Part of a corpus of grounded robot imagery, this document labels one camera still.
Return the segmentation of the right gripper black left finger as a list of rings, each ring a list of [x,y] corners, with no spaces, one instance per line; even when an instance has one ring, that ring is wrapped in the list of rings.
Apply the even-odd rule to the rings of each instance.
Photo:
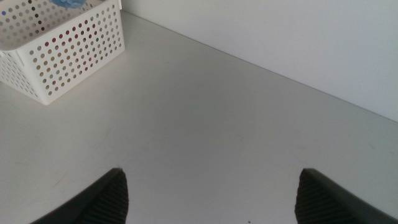
[[[33,224],[125,224],[129,208],[127,178],[113,168],[84,191]]]

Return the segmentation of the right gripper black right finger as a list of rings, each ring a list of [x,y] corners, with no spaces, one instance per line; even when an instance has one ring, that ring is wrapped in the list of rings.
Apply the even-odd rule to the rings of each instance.
[[[310,168],[300,173],[295,217],[299,224],[397,224],[396,218]]]

